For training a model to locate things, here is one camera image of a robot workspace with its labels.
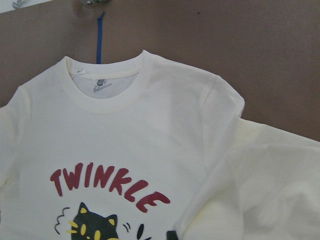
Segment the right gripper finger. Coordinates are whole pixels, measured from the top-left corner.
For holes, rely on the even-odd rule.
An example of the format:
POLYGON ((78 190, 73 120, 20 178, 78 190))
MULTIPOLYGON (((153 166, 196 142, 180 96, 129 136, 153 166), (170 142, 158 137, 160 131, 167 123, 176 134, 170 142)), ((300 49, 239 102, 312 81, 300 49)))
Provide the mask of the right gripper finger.
POLYGON ((177 229, 175 225, 170 226, 166 232, 167 240, 177 240, 177 229))

